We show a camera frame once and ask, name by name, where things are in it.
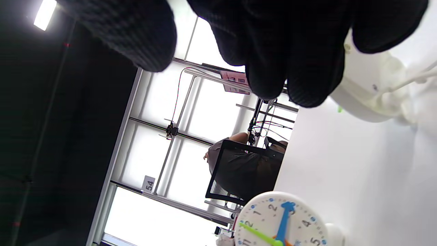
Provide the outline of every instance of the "ceiling light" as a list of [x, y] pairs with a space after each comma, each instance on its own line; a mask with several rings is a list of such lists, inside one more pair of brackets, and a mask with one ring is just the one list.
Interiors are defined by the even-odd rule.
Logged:
[[53, 11], [55, 11], [55, 8], [55, 0], [43, 0], [41, 6], [39, 7], [38, 13], [36, 14], [35, 22], [33, 24], [45, 31], [47, 25], [50, 22], [50, 19], [52, 18], [52, 14]]

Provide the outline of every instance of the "toy clock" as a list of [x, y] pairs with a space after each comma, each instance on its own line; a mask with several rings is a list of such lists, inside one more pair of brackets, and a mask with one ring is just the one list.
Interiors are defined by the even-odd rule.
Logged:
[[235, 226], [236, 246], [343, 246], [333, 224], [324, 224], [301, 199], [271, 191], [250, 200]]

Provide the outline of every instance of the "white table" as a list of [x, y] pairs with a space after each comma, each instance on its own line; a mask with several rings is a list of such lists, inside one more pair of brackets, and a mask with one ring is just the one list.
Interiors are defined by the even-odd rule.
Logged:
[[[437, 59], [437, 1], [392, 54], [417, 72]], [[338, 113], [330, 98], [300, 109], [275, 190], [305, 200], [348, 246], [435, 245], [437, 81], [412, 85], [417, 128]]]

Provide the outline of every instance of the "green clock hand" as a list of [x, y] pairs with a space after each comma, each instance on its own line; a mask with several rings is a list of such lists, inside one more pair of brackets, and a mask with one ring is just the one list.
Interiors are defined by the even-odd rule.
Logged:
[[255, 234], [257, 237], [259, 237], [260, 239], [262, 239], [263, 241], [265, 241], [266, 243], [268, 243], [268, 244], [270, 244], [270, 245], [272, 245], [272, 246], [284, 246], [284, 244], [283, 244], [281, 241], [279, 241], [279, 240], [275, 240], [275, 239], [273, 239], [273, 238], [271, 238], [271, 237], [269, 237], [269, 236], [266, 236], [266, 235], [264, 235], [263, 233], [261, 233], [261, 232], [259, 232], [259, 231], [257, 231], [257, 230], [254, 230], [254, 229], [253, 229], [252, 227], [250, 227], [250, 226], [247, 226], [247, 225], [245, 225], [245, 224], [243, 224], [243, 223], [240, 223], [240, 226], [243, 227], [243, 228], [245, 228], [245, 229], [248, 230], [249, 232]]

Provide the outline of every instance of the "dark wall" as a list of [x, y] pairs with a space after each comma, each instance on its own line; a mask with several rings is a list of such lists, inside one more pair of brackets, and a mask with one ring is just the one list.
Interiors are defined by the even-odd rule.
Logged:
[[84, 245], [136, 68], [59, 9], [33, 26], [40, 2], [0, 3], [0, 245], [12, 228], [17, 245]]

